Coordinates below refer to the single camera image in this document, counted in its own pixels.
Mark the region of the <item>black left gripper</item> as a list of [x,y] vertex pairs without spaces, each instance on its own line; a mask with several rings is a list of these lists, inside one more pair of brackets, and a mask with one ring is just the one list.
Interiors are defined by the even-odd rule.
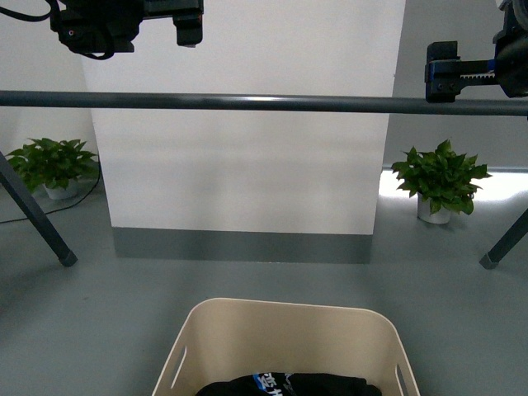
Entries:
[[50,28],[59,41],[89,59],[109,59],[134,52],[133,40],[142,21],[170,18],[177,45],[203,40],[202,1],[50,1]]

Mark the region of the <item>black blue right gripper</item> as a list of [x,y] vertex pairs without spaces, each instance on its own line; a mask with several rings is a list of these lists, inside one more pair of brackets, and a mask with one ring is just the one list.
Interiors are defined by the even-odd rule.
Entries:
[[509,98],[527,97],[527,1],[495,1],[495,5],[504,18],[493,37],[494,59],[463,61],[456,40],[427,46],[427,102],[454,102],[468,86],[498,85]]

